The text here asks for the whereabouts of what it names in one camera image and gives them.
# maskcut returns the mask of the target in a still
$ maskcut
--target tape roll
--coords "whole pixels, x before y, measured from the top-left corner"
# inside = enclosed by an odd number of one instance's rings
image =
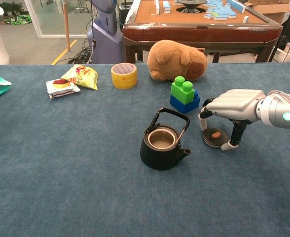
[[[137,67],[134,64],[116,64],[111,68],[111,75],[116,88],[128,89],[137,84]]]

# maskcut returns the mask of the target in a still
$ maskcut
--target black teapot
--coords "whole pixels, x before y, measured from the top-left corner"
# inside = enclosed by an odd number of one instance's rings
[[[179,135],[172,127],[156,124],[159,114],[167,112],[186,121]],[[166,170],[175,167],[180,160],[191,154],[189,149],[181,149],[180,138],[189,127],[190,119],[173,110],[161,108],[158,110],[148,129],[143,135],[141,145],[141,159],[149,167],[158,170]]]

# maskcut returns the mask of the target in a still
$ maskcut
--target green lego block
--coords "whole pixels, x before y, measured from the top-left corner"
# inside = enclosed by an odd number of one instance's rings
[[[184,77],[178,76],[175,82],[171,84],[171,92],[174,97],[181,101],[184,105],[193,101],[194,89],[190,81],[185,81]]]

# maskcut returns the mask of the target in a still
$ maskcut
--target teapot spout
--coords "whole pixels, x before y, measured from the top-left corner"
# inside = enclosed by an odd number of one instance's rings
[[[189,149],[180,149],[176,155],[177,163],[189,154],[191,154],[191,151]]]

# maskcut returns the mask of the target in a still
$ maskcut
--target green indicator light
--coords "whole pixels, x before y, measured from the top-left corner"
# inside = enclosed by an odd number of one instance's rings
[[[284,120],[286,120],[286,121],[290,121],[290,112],[285,112],[285,113],[283,114],[283,118],[284,118]]]

